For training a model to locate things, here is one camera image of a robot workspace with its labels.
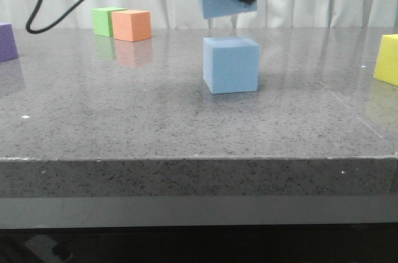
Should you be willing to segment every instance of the granite table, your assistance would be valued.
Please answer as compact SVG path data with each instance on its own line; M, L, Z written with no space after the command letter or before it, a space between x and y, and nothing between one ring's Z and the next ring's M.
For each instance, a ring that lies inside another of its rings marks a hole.
M373 29L15 30L0 63L0 229L398 222L398 87ZM212 95L203 38L261 46Z

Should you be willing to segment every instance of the light blue foam block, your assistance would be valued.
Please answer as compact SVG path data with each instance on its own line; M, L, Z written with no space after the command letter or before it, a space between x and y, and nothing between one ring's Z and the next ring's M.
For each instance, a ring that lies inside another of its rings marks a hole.
M203 79L213 94L257 91L260 46L247 37L203 39Z
M257 10L257 2L249 5L239 0L199 0L199 3L205 19Z

